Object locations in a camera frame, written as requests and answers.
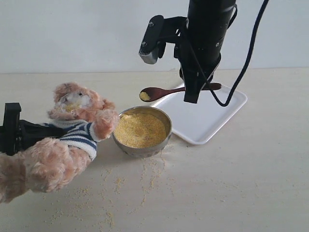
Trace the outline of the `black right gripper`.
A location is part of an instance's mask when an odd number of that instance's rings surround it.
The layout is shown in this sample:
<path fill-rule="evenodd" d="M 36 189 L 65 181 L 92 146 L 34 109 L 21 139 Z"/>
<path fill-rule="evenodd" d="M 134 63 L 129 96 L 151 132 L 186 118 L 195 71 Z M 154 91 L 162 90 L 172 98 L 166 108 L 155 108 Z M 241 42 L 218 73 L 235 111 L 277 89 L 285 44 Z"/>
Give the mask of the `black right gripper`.
<path fill-rule="evenodd" d="M 159 58 L 167 43 L 175 44 L 174 57 L 181 64 L 180 77 L 185 84 L 184 102 L 197 103 L 200 91 L 219 90 L 213 73 L 221 61 L 221 31 L 211 30 L 207 23 L 183 16 L 164 18 L 159 37 Z"/>

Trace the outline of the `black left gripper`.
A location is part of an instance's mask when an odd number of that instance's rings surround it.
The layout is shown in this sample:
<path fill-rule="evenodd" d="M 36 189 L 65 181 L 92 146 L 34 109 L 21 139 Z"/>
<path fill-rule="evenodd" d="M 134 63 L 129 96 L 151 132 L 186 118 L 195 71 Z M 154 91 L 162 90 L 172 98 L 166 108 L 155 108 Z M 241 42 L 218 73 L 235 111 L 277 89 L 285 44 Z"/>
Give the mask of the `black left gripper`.
<path fill-rule="evenodd" d="M 3 125 L 0 127 L 0 151 L 14 155 L 24 151 L 44 138 L 60 138 L 64 129 L 44 126 L 20 119 L 21 106 L 18 102 L 6 103 Z"/>

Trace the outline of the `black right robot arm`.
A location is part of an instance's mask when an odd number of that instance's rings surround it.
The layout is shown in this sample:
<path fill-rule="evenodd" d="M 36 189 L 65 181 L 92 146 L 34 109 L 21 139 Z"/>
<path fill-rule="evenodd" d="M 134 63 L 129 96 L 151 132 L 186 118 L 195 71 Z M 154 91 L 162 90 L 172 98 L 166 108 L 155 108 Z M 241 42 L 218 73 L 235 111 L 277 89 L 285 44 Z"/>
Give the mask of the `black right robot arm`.
<path fill-rule="evenodd" d="M 175 44 L 181 64 L 184 101 L 197 103 L 199 94 L 221 61 L 225 34 L 237 15 L 234 0 L 191 0 L 187 17 L 164 20 L 160 40 Z"/>

